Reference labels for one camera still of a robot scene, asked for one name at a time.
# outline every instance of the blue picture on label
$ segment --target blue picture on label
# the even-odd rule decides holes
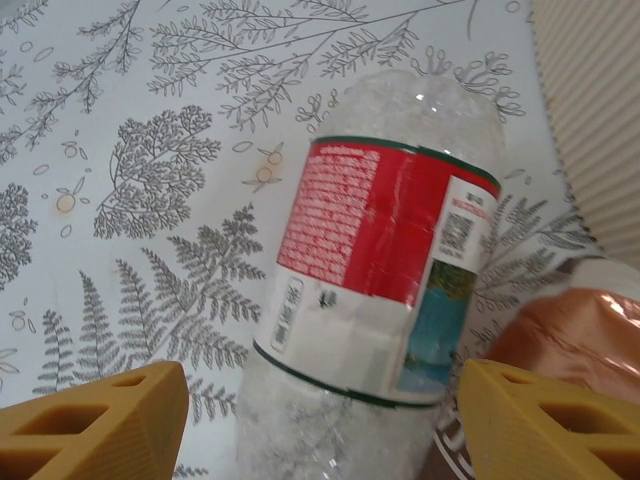
[[[475,274],[434,260],[396,388],[439,393],[449,381]]]

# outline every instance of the tablecloth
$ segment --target tablecloth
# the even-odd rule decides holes
[[[179,360],[174,476],[225,480],[308,140],[359,76],[446,75],[504,123],[495,248],[454,380],[552,268],[598,248],[554,150],[526,1],[201,1],[31,0],[0,19],[0,407]]]

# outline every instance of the bottle label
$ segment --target bottle label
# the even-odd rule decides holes
[[[354,398],[432,405],[448,380],[499,189],[487,172],[425,148],[314,141],[258,352]]]

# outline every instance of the shiny copper foil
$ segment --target shiny copper foil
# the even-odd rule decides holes
[[[640,404],[640,302],[588,289],[539,298],[485,357]]]

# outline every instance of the green stripe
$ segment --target green stripe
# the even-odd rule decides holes
[[[459,160],[456,157],[452,157],[451,155],[447,155],[446,153],[431,150],[430,148],[413,147],[411,145],[407,145],[406,143],[394,142],[392,140],[382,140],[380,138],[371,137],[321,137],[311,142],[312,145],[324,143],[357,143],[360,145],[375,145],[378,147],[393,148],[395,150],[402,150],[418,155],[426,155],[429,157],[437,158],[438,160],[442,160],[443,162],[453,165],[454,167],[461,168],[469,173],[473,173],[474,175],[478,175],[479,177],[488,180],[494,187],[498,189],[498,193],[500,192],[500,182],[498,182],[498,179],[486,170],[482,170],[481,168],[470,165],[467,162],[463,162],[462,160]]]
[[[260,346],[255,342],[253,342],[253,348],[258,352],[267,362],[269,362],[274,367],[279,368],[280,370],[285,371],[289,375],[292,375],[304,382],[310,383],[322,390],[329,390],[330,392],[337,393],[338,395],[343,395],[345,397],[352,398],[354,400],[359,400],[364,403],[369,403],[372,405],[377,405],[379,407],[386,408],[397,408],[397,407],[405,407],[405,408],[433,408],[438,405],[438,402],[434,403],[408,403],[408,402],[396,402],[394,400],[387,400],[384,398],[374,397],[373,395],[367,395],[366,393],[355,392],[353,390],[343,390],[341,388],[332,387],[331,385],[327,385],[326,383],[322,383],[314,378],[308,377],[303,373],[297,372],[289,367],[287,367],[284,363],[279,362],[275,358],[271,357],[267,352],[265,352]]]

